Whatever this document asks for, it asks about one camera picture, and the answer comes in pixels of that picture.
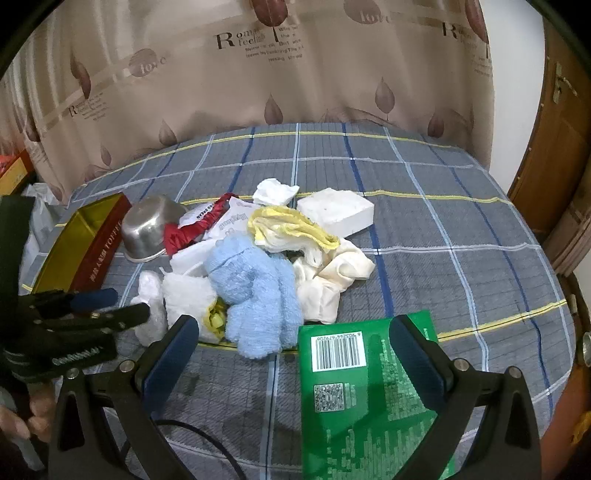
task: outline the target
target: yellow towel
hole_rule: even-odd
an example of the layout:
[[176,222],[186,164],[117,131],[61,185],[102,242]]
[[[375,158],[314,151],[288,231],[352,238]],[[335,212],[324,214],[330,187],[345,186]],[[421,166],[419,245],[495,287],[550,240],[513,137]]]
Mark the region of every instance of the yellow towel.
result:
[[255,210],[248,219],[248,231],[254,236],[255,245],[269,252],[303,251],[306,261],[315,267],[322,264],[323,252],[340,245],[338,237],[289,207]]

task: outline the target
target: bed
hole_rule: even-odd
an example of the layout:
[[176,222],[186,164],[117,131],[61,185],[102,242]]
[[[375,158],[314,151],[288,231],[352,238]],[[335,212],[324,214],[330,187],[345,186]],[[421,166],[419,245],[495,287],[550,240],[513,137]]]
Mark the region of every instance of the bed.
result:
[[[375,223],[350,239],[376,263],[372,277],[342,294],[338,322],[360,322],[428,309],[451,358],[478,369],[524,372],[540,434],[548,427],[574,356],[573,321],[557,279],[521,215],[476,160],[432,138],[372,123],[289,124],[198,137],[110,171],[79,187],[24,277],[34,283],[47,253],[76,209],[114,192],[134,203],[166,194],[185,205],[225,192],[248,199],[269,177],[301,192],[326,187],[359,192],[375,204]],[[160,257],[133,264],[116,253],[104,287],[120,305],[137,294],[140,271],[170,270]],[[118,339],[112,369],[144,349],[132,332]],[[301,478],[298,357],[263,361],[232,348],[199,346],[163,416],[218,437],[249,478]],[[458,465],[481,411],[456,451]],[[116,419],[112,427],[122,439]],[[183,462],[199,478],[233,478],[214,447],[165,427]],[[132,471],[138,469],[135,458]]]

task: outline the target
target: white tissue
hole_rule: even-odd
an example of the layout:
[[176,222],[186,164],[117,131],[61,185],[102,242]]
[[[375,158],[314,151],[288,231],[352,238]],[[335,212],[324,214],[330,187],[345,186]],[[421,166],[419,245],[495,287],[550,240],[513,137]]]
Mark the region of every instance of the white tissue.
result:
[[203,263],[207,260],[217,240],[202,240],[176,252],[170,258],[170,266],[174,273],[190,277],[206,277],[207,271]]
[[304,320],[334,323],[340,294],[355,280],[367,280],[375,264],[354,244],[341,238],[339,247],[324,255],[320,268],[314,268],[305,257],[297,258],[293,267]]
[[297,209],[328,233],[342,238],[374,222],[374,204],[350,190],[321,190],[298,200]]
[[138,296],[130,305],[146,303],[150,307],[150,318],[146,323],[134,327],[135,336],[143,346],[162,340],[168,331],[162,294],[162,282],[156,272],[143,271],[139,274]]
[[210,332],[203,318],[217,300],[217,294],[207,277],[189,277],[176,273],[166,273],[162,282],[168,327],[172,327],[181,315],[190,315],[199,324],[199,340],[207,343],[219,343]]
[[283,185],[277,179],[265,179],[256,187],[252,201],[260,205],[287,205],[296,196],[299,187]]

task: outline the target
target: white plastic bag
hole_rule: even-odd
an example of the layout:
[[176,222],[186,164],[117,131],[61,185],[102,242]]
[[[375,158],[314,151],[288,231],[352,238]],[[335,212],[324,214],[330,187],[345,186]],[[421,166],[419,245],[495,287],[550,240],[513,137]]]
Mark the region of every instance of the white plastic bag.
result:
[[30,234],[22,254],[20,278],[27,273],[41,246],[59,222],[64,207],[56,199],[46,183],[27,186],[22,193],[25,197],[35,197],[35,205],[29,222]]
[[236,197],[228,200],[230,208],[222,217],[203,235],[204,240],[211,238],[221,239],[234,233],[246,233],[248,219],[252,212],[261,208],[256,203],[245,202]]
[[162,281],[156,272],[143,271],[139,274],[138,296],[131,299],[130,305],[146,303],[150,307],[150,318],[146,323],[134,327],[135,336],[143,346],[162,340],[168,331]]

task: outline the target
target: green box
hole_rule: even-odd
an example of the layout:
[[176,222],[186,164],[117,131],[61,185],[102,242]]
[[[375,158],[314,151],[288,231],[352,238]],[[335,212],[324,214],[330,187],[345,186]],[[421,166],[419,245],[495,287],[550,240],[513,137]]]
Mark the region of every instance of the green box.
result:
[[[408,317],[437,341],[428,311]],[[435,421],[390,347],[391,321],[300,328],[305,479],[391,480]],[[453,473],[451,460],[441,478]]]

